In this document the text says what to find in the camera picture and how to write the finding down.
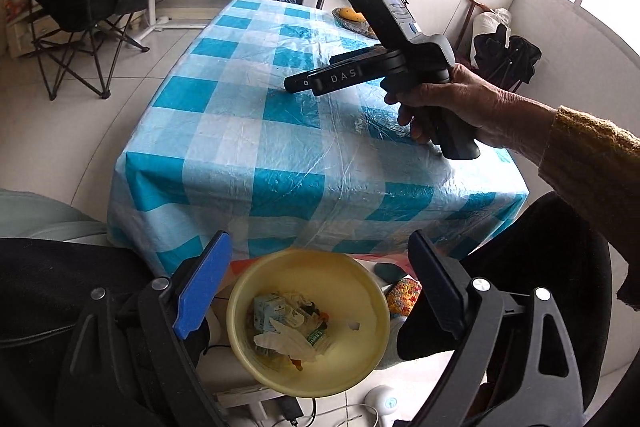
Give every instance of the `checkered tablecloth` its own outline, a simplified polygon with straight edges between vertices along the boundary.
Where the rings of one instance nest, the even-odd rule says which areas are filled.
[[[228,231],[234,259],[290,246],[401,260],[423,229],[463,257],[508,226],[527,187],[506,150],[472,161],[419,146],[379,81],[315,98],[285,76],[375,41],[331,14],[234,0],[150,102],[117,160],[113,242],[172,273]]]

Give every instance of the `silver screw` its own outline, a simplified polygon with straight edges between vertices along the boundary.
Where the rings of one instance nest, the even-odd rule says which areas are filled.
[[[548,301],[551,298],[551,292],[546,288],[536,288],[536,297],[541,301]]]
[[[99,301],[106,295],[106,293],[107,292],[104,288],[94,288],[93,290],[91,290],[91,298],[94,301]]]
[[[486,292],[489,291],[489,288],[491,288],[491,285],[489,284],[489,281],[487,279],[474,279],[473,285],[474,288],[479,292]]]
[[[169,288],[169,279],[167,279],[166,277],[158,277],[158,279],[153,279],[151,281],[151,288],[158,291],[166,290],[167,288]]]

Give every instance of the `white round device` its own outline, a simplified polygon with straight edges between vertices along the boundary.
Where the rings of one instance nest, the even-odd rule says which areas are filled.
[[[398,409],[398,393],[393,387],[379,385],[367,393],[364,403],[374,407],[380,415],[380,425],[391,427],[394,419],[390,415]]]

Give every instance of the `black pants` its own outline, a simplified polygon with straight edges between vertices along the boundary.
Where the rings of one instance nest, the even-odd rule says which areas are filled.
[[[605,239],[550,192],[462,265],[471,277],[482,276],[502,291],[529,294],[537,286],[551,291],[574,346],[586,408],[598,385],[609,333],[611,265]],[[398,333],[403,360],[455,349],[452,335],[434,324],[420,294]]]

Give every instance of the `person's right hand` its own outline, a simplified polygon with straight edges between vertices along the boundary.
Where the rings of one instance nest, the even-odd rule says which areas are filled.
[[[416,108],[437,105],[476,127],[476,139],[491,147],[515,150],[540,163],[555,110],[483,80],[461,64],[452,69],[449,84],[420,84],[411,91],[388,93],[385,102],[401,103],[398,123],[410,124],[411,137],[437,143],[431,123]]]

